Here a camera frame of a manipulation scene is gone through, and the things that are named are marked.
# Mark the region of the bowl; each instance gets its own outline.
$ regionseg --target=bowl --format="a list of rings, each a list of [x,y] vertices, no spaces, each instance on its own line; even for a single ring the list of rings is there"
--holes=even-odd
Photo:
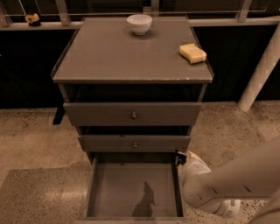
[[[144,35],[151,27],[152,17],[143,14],[136,14],[128,17],[127,21],[134,34]]]

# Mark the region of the drawer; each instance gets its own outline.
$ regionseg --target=drawer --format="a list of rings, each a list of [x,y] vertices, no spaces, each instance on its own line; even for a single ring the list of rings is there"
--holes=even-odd
[[[189,223],[181,201],[174,153],[95,153],[75,223]]]
[[[193,126],[200,107],[199,102],[64,104],[73,126]]]
[[[185,151],[189,136],[79,136],[84,151],[174,152]]]

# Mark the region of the speckled floor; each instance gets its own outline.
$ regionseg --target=speckled floor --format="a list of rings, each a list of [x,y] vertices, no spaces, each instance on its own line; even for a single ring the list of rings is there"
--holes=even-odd
[[[0,110],[0,223],[72,223],[83,215],[90,164],[65,116],[54,108]],[[280,101],[203,103],[190,151],[215,169],[280,135]],[[247,223],[265,204],[244,200],[236,218],[186,208],[193,223]]]

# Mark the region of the sponge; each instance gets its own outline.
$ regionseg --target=sponge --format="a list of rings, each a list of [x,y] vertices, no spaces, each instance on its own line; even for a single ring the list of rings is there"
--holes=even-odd
[[[180,54],[187,58],[191,64],[205,61],[207,54],[194,43],[180,46]]]

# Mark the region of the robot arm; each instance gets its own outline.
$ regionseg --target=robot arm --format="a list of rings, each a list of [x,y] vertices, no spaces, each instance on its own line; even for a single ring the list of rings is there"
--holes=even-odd
[[[269,198],[280,187],[280,137],[214,171],[189,151],[180,175],[186,204],[236,216],[239,199]]]

